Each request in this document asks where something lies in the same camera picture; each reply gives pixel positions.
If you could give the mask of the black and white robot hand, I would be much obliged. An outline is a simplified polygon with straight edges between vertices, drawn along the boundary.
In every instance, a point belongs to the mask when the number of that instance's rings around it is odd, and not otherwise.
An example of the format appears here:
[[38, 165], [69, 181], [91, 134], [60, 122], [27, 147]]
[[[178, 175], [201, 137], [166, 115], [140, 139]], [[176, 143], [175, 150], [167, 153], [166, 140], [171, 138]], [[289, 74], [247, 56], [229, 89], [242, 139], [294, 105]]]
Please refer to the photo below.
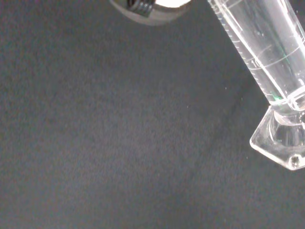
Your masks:
[[110, 4], [136, 23], [159, 26], [183, 16], [192, 2], [190, 0], [111, 0]]

